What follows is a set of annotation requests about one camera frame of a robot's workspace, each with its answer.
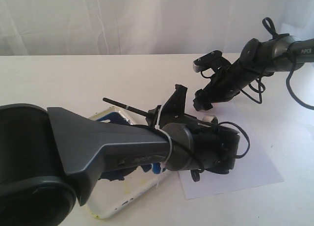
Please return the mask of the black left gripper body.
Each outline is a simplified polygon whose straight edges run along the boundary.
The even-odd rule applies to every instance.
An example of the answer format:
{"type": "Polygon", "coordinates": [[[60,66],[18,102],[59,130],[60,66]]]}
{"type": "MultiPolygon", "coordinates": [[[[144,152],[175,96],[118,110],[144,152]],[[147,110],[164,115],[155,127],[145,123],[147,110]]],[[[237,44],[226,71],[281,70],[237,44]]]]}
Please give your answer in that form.
{"type": "Polygon", "coordinates": [[[185,113],[162,113],[159,128],[172,145],[164,161],[165,169],[228,174],[240,158],[240,136],[228,124],[202,121],[185,113]]]}

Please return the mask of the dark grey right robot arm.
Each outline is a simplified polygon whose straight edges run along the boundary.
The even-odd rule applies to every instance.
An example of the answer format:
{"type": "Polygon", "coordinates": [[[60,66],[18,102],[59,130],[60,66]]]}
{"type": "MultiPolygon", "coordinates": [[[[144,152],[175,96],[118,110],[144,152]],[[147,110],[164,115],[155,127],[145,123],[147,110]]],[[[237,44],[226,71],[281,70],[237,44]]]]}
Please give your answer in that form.
{"type": "Polygon", "coordinates": [[[193,106],[197,111],[210,110],[214,103],[233,99],[253,81],[259,86],[255,92],[262,94],[265,90],[263,77],[270,77],[276,72],[292,75],[313,60],[314,41],[300,41],[289,34],[280,34],[266,42],[252,38],[233,63],[225,59],[221,51],[212,51],[193,62],[193,69],[197,73],[213,70],[208,77],[210,82],[195,92],[193,106]]]}

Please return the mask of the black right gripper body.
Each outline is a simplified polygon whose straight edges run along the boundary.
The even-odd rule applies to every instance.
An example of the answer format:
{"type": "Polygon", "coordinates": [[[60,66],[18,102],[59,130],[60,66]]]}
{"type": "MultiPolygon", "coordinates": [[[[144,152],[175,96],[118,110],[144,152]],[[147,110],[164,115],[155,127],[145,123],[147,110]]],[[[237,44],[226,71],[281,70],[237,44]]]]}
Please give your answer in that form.
{"type": "Polygon", "coordinates": [[[195,92],[195,98],[202,103],[227,102],[257,78],[256,72],[246,70],[235,62],[210,76],[210,82],[195,92]]]}

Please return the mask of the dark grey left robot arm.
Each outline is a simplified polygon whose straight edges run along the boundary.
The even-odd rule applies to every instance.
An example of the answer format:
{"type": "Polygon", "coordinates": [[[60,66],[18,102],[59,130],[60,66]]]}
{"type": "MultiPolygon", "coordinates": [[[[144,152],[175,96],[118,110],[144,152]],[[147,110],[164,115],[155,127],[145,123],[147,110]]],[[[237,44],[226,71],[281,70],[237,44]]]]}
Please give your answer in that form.
{"type": "Polygon", "coordinates": [[[100,179],[123,180],[139,166],[189,170],[194,181],[204,171],[228,174],[238,131],[186,114],[186,92],[176,85],[163,106],[129,108],[146,125],[91,120],[61,107],[1,106],[1,225],[59,225],[76,203],[87,203],[100,179]]]}

